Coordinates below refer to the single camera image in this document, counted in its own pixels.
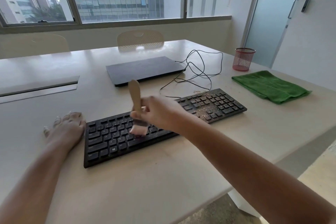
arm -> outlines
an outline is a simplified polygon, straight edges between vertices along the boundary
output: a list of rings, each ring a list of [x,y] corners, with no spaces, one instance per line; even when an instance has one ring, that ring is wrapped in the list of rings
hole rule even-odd
[[[81,113],[71,113],[57,118],[52,131],[45,129],[49,143],[3,201],[0,224],[45,222],[62,164],[84,128]]]
[[[149,97],[143,105],[146,112],[132,112],[133,117],[186,137],[268,222],[329,224],[336,220],[336,208],[328,201],[177,102]]]

green cloth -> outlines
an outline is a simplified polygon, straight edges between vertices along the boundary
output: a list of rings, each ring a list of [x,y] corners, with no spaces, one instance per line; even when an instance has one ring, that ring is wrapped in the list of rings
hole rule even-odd
[[[281,80],[268,71],[233,76],[232,79],[259,98],[268,99],[276,104],[282,104],[307,96],[311,91]]]

brush handle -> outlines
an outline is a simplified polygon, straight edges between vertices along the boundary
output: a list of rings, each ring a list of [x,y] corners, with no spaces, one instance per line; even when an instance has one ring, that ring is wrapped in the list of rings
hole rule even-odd
[[[128,90],[129,93],[131,94],[134,110],[137,112],[141,112],[140,85],[138,81],[132,80],[128,82]]]

door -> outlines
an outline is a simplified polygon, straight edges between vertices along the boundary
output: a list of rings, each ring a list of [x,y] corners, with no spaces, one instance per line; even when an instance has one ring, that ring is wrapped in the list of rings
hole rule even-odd
[[[271,67],[297,0],[258,0],[245,47],[256,50],[252,62]]]

red mesh pen holder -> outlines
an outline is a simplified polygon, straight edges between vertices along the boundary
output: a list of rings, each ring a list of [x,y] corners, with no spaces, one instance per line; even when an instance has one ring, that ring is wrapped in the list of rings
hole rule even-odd
[[[237,48],[232,68],[237,71],[248,71],[254,54],[255,50],[251,48]]]

